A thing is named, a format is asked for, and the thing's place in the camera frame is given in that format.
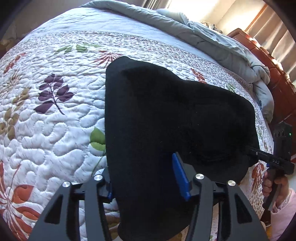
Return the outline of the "pink sleeve forearm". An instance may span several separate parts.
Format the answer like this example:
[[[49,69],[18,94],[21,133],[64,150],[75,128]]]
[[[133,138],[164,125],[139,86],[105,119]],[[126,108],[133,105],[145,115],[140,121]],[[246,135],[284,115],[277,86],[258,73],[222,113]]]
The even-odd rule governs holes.
[[[288,228],[292,218],[295,216],[295,191],[289,189],[289,194],[284,202],[275,207],[271,212],[271,238],[278,240],[284,231]]]

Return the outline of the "person's right hand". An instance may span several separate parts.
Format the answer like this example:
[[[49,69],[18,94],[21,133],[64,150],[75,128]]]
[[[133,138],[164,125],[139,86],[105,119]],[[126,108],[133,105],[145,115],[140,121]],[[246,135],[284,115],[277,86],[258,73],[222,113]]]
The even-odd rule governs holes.
[[[280,176],[276,170],[269,168],[262,181],[262,194],[264,196],[264,209],[280,207],[290,194],[288,179],[285,175]]]

